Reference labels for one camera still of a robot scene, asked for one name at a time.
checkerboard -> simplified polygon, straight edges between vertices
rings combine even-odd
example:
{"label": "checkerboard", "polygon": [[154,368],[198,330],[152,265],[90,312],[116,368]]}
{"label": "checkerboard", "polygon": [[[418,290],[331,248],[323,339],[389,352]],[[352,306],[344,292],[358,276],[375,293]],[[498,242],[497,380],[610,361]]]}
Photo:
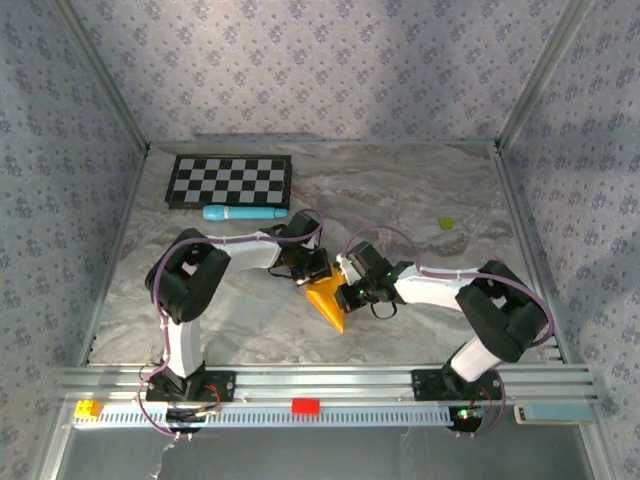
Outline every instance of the checkerboard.
{"label": "checkerboard", "polygon": [[289,208],[291,157],[178,155],[165,195],[169,208],[206,205]]}

purple floral wallpaper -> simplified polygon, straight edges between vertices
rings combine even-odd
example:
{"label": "purple floral wallpaper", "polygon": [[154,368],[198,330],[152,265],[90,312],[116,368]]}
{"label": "purple floral wallpaper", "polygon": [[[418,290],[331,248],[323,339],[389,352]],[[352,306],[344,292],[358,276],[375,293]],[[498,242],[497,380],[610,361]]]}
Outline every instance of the purple floral wallpaper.
{"label": "purple floral wallpaper", "polygon": [[567,337],[640,478],[640,4],[596,2],[507,159]]}
{"label": "purple floral wallpaper", "polygon": [[484,140],[566,1],[72,3],[148,141]]}
{"label": "purple floral wallpaper", "polygon": [[0,2],[0,478],[74,364],[139,154],[46,2]]}

red block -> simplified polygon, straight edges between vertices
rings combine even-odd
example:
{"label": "red block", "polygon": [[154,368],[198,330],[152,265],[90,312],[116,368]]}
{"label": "red block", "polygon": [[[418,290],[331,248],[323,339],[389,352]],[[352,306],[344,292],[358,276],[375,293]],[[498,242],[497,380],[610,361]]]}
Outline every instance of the red block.
{"label": "red block", "polygon": [[320,400],[315,398],[294,398],[291,413],[295,415],[320,415]]}

light blue marker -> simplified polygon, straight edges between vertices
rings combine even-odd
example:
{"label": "light blue marker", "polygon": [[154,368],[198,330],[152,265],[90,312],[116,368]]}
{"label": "light blue marker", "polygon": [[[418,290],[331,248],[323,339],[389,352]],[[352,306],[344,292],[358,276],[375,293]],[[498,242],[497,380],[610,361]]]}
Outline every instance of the light blue marker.
{"label": "light blue marker", "polygon": [[242,219],[259,220],[263,218],[282,218],[287,216],[286,208],[275,207],[228,207],[226,205],[207,205],[202,209],[205,220],[219,222],[221,220]]}

gray marble tabletop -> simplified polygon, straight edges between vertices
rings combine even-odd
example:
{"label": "gray marble tabletop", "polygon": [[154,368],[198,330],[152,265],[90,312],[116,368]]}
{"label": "gray marble tabletop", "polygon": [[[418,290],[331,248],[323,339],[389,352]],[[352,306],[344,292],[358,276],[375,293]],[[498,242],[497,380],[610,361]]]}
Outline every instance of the gray marble tabletop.
{"label": "gray marble tabletop", "polygon": [[[233,153],[228,150],[208,153]],[[483,148],[310,144],[235,151],[292,155],[290,214],[305,207],[322,211],[322,242],[331,255],[357,229],[384,223],[415,241],[424,265],[471,268],[499,259],[526,278],[503,194]],[[195,227],[207,235],[240,235],[279,223],[211,223],[200,211],[169,210],[164,195],[174,159],[158,149],[150,152],[100,319],[92,364],[158,360],[159,320],[143,282],[182,230]],[[440,228],[443,216],[454,219],[453,230]],[[414,258],[404,240],[391,232],[374,231],[364,238],[392,262]],[[365,308],[346,316],[345,332],[340,334],[308,302],[304,288],[261,270],[225,276],[201,318],[209,364],[436,363],[473,335],[461,313],[428,305],[401,306],[389,320],[378,320]]]}

